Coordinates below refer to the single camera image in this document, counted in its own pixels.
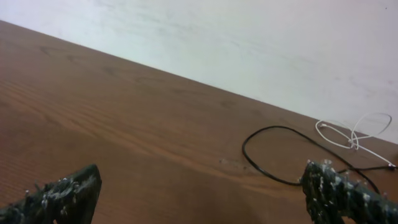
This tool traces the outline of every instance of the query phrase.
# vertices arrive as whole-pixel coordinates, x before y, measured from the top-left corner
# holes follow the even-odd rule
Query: white wall
[[[318,119],[398,118],[396,0],[0,0],[0,19]]]

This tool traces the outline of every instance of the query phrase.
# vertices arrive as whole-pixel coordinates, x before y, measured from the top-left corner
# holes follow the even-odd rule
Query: wood grain
[[[34,180],[96,163],[93,223],[310,223],[299,187],[263,177],[241,155],[249,134],[274,124],[321,141],[314,119],[0,22],[0,206]],[[364,144],[398,162],[397,145]],[[381,164],[333,149],[358,167]],[[333,160],[286,131],[248,150],[289,180],[307,159]],[[368,174],[398,202],[396,173]]]

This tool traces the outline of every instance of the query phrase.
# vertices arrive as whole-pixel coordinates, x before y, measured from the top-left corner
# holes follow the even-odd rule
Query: white cable
[[[385,116],[388,116],[388,117],[389,117],[389,122],[387,123],[386,127],[384,127],[379,133],[377,133],[377,134],[375,134],[375,135],[367,135],[367,136],[363,136],[363,137],[357,137],[355,131],[356,131],[356,128],[358,127],[358,124],[359,124],[364,118],[368,117],[369,115],[374,115],[374,114],[381,114],[381,115],[385,115]],[[346,128],[346,129],[350,130],[350,131],[351,131],[351,137],[348,137],[347,135],[345,135],[344,133],[342,133],[341,131],[337,130],[336,128],[334,128],[334,127],[332,127],[332,126],[325,124],[325,122],[327,122],[327,123],[335,123],[335,124],[337,124],[337,125],[340,125],[340,126],[343,127],[343,128]],[[392,116],[389,115],[389,114],[386,114],[386,113],[366,113],[366,114],[364,114],[364,115],[356,122],[356,124],[354,125],[354,128],[353,128],[353,129],[349,128],[347,125],[345,125],[345,124],[343,124],[343,123],[341,123],[341,122],[334,121],[334,120],[319,120],[319,121],[315,124],[315,129],[318,131],[319,135],[320,135],[324,140],[326,140],[326,141],[328,141],[328,142],[330,142],[330,143],[332,143],[332,144],[334,144],[334,145],[336,145],[336,146],[343,147],[343,148],[345,148],[345,149],[352,149],[352,148],[355,148],[356,150],[358,150],[359,148],[364,149],[365,151],[370,152],[370,153],[373,154],[374,156],[376,156],[376,157],[378,157],[378,158],[380,158],[380,159],[386,161],[390,166],[394,166],[394,167],[395,167],[395,165],[394,165],[392,162],[388,161],[386,158],[380,156],[379,154],[373,152],[372,150],[366,149],[365,147],[359,145],[359,140],[360,140],[360,139],[375,137],[375,136],[377,136],[377,135],[383,133],[383,132],[390,126],[391,122],[392,122]],[[344,136],[344,137],[348,140],[349,146],[344,146],[344,145],[342,145],[342,144],[338,144],[338,143],[336,143],[336,142],[334,142],[334,141],[332,141],[332,140],[326,138],[326,137],[321,133],[320,128],[330,128],[330,129],[334,130],[335,132],[337,132],[338,134]]]

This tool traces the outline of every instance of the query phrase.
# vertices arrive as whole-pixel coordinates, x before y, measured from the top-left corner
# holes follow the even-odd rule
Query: black object
[[[259,134],[260,132],[263,132],[265,130],[268,129],[287,129],[289,131],[293,131],[294,133],[298,134],[299,136],[305,138],[306,140],[308,140],[310,143],[320,147],[321,149],[325,150],[326,152],[330,153],[331,155],[335,156],[337,159],[339,159],[341,162],[343,162],[344,164],[346,164],[348,166],[347,169],[342,170],[340,172],[345,172],[346,170],[353,170],[355,172],[357,172],[361,177],[363,177],[365,180],[367,180],[369,182],[369,184],[372,186],[372,188],[374,189],[374,191],[376,193],[380,193],[379,189],[376,187],[376,184],[373,183],[373,181],[371,181],[371,179],[369,177],[367,177],[366,175],[364,175],[361,171],[366,171],[366,170],[376,170],[376,169],[388,169],[388,170],[395,170],[397,169],[397,167],[394,166],[382,166],[382,167],[369,167],[369,168],[355,168],[353,165],[351,165],[348,161],[346,161],[345,159],[343,159],[341,156],[339,156],[338,154],[336,154],[335,152],[333,152],[332,150],[328,149],[325,146],[322,146],[321,144],[317,143],[315,140],[313,140],[312,138],[300,133],[299,131],[296,131],[293,128],[289,128],[286,126],[268,126],[266,128],[261,128],[260,130],[252,133],[249,137],[247,137],[243,144],[242,144],[242,152],[243,155],[245,156],[245,158],[249,161],[249,163],[255,168],[257,169],[260,173],[264,174],[265,176],[278,181],[280,183],[283,184],[287,184],[287,185],[293,185],[293,186],[301,186],[302,183],[300,182],[289,182],[287,180],[283,180],[280,179],[270,173],[268,173],[267,171],[265,171],[263,168],[261,168],[260,166],[258,166],[248,155],[248,153],[246,152],[246,144],[250,141],[251,138],[253,138],[254,136],[256,136],[257,134]]]
[[[90,224],[101,191],[96,165],[46,184],[25,199],[0,209],[0,224]]]
[[[301,184],[307,196],[307,212],[315,224],[344,224],[341,217],[349,217],[356,223],[398,223],[398,205],[359,183],[350,182],[328,163],[309,162]]]

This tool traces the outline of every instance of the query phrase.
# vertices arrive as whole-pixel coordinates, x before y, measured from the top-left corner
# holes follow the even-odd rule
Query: wooden surface
[[[310,223],[300,187],[262,176],[241,155],[249,134],[273,124],[331,147],[314,119],[0,22],[0,206],[34,180],[96,163],[93,223]],[[398,162],[397,145],[363,144]],[[358,167],[383,164],[334,150]],[[248,151],[288,180],[307,159],[334,160],[286,131],[259,135]],[[398,202],[396,172],[367,174]]]

